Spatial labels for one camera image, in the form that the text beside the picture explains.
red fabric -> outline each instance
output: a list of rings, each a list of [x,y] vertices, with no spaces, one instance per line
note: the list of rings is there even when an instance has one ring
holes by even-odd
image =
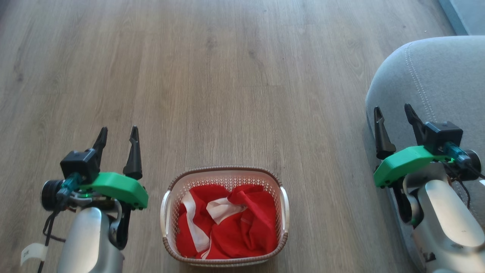
[[[207,203],[215,199],[226,197],[229,192],[223,186],[219,185],[194,187],[190,189],[189,192],[192,194],[192,197],[195,201],[195,216],[193,220],[194,224],[196,224],[200,229],[204,231],[207,236],[210,237],[210,231],[212,229],[212,225],[214,225],[215,222],[214,220],[212,220],[206,210]],[[181,230],[181,234],[188,234],[188,236],[177,236],[177,249],[181,253],[181,255],[185,257],[196,256],[197,250],[195,248],[194,241],[192,240],[192,236],[187,222],[187,210],[182,204],[180,205],[179,215],[180,216],[178,218],[178,227]]]
[[[276,208],[263,186],[243,185],[228,192],[222,186],[207,185],[190,190],[195,201],[194,224],[210,238],[210,247],[197,252],[187,221],[185,205],[180,206],[177,248],[182,256],[230,259],[261,256],[277,247]],[[234,205],[247,207],[217,225],[206,210],[207,203],[227,197]]]

green 3d-printed bracket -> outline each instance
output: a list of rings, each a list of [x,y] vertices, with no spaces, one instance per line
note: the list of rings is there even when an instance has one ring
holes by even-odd
[[[388,187],[399,178],[413,173],[432,161],[445,161],[445,155],[433,155],[424,146],[408,147],[384,159],[374,172],[377,187]]]
[[[100,172],[99,176],[88,185],[81,185],[80,189],[92,189],[102,195],[116,198],[134,208],[143,209],[148,206],[148,193],[133,178],[116,172]]]

white plastic basket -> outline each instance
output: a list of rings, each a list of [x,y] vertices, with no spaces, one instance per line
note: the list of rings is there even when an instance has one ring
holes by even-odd
[[[276,233],[279,235],[279,243],[274,251],[263,256],[221,260],[185,258],[180,255],[175,243],[179,232],[177,219],[180,202],[191,188],[211,184],[222,185],[228,191],[245,184],[264,186],[264,190],[273,196],[276,206]],[[167,252],[176,260],[195,266],[236,267],[263,263],[283,249],[288,239],[289,224],[290,206],[285,189],[273,173],[260,168],[224,166],[184,172],[172,181],[160,208],[160,227]]]

red cloth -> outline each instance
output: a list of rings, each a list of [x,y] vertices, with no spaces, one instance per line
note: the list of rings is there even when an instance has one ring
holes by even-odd
[[[263,186],[242,185],[230,193],[219,185],[194,187],[179,215],[176,243],[184,257],[254,257],[278,245],[275,203]]]

wooden floor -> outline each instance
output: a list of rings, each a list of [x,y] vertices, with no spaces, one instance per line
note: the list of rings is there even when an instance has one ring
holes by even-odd
[[[437,0],[3,0],[0,16],[2,272],[36,272],[20,252],[44,242],[39,192],[62,178],[60,160],[108,126],[101,168],[120,172],[134,124],[150,200],[132,214],[124,272],[414,271],[373,186],[364,98],[393,50],[454,34]],[[213,165],[281,178],[291,229],[275,259],[222,271],[165,251],[170,181]]]

